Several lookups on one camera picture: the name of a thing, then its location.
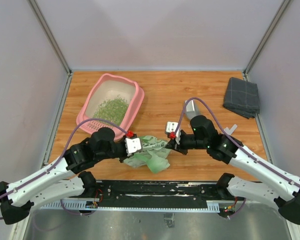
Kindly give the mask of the green cat litter bag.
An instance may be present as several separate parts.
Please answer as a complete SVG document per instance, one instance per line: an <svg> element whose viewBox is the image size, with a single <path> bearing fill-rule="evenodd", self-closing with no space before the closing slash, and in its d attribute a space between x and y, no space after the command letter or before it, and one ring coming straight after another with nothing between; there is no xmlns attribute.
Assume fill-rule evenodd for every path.
<svg viewBox="0 0 300 240"><path fill-rule="evenodd" d="M168 155L171 151L165 148L167 142L151 135L142 136L140 140L142 151L128 157L123 162L133 168L146 165L154 174L166 170L170 166Z"/></svg>

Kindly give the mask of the pink litter box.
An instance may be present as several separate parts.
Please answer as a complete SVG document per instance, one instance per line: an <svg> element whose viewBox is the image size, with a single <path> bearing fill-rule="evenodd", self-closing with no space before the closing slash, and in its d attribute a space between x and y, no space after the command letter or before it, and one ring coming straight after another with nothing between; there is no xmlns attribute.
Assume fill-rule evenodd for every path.
<svg viewBox="0 0 300 240"><path fill-rule="evenodd" d="M144 100L144 90L135 81L125 77L103 74L93 86L83 107L81 108L76 124L84 120L98 118L106 120L91 120L82 125L80 129L92 134L101 127L109 127L115 132L115 140L120 140L124 133L109 122L127 131L134 122Z"/></svg>

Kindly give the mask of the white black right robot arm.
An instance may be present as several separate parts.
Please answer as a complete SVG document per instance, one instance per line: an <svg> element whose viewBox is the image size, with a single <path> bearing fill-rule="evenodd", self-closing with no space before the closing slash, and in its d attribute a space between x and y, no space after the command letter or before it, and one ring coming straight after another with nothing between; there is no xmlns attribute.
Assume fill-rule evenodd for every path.
<svg viewBox="0 0 300 240"><path fill-rule="evenodd" d="M242 169L258 179L251 182L224 173L217 182L216 194L222 200L242 197L266 204L286 220L300 225L300 177L264 160L239 140L219 133L203 115L191 119L192 134L179 129L179 123L167 122L165 133L170 139L166 148L184 155L188 150L205 150L227 165Z"/></svg>

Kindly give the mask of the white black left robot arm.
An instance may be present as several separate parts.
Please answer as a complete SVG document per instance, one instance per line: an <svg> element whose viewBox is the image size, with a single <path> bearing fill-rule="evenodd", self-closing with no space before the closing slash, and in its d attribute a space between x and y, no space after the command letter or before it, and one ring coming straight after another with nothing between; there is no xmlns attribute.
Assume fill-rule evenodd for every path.
<svg viewBox="0 0 300 240"><path fill-rule="evenodd" d="M56 199L81 194L93 197L97 185L86 170L105 159L124 160L142 148L136 137L124 136L118 142L114 137L112 129L102 127L91 137L66 147L59 158L46 167L12 183L0 182L1 220L11 225Z"/></svg>

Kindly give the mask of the grey metal scoop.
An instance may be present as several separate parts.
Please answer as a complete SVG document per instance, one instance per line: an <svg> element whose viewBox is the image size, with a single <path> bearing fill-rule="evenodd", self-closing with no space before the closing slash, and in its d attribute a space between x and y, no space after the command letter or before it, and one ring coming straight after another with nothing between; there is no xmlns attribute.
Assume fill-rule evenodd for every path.
<svg viewBox="0 0 300 240"><path fill-rule="evenodd" d="M185 116L188 120L191 120L192 118L201 115L201 112L194 100L191 100L188 103L186 102L187 101L185 101Z"/></svg>

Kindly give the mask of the white plastic bag clip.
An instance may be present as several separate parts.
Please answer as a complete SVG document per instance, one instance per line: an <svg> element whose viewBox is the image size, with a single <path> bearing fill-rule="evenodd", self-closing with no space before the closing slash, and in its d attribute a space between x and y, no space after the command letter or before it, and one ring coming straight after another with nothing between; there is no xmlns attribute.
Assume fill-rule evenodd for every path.
<svg viewBox="0 0 300 240"><path fill-rule="evenodd" d="M236 124L234 124L234 125L232 125L232 127L226 127L226 128L224 128L224 131L228 134L228 135L232 135L233 133L234 133L234 131L237 129L237 125Z"/></svg>

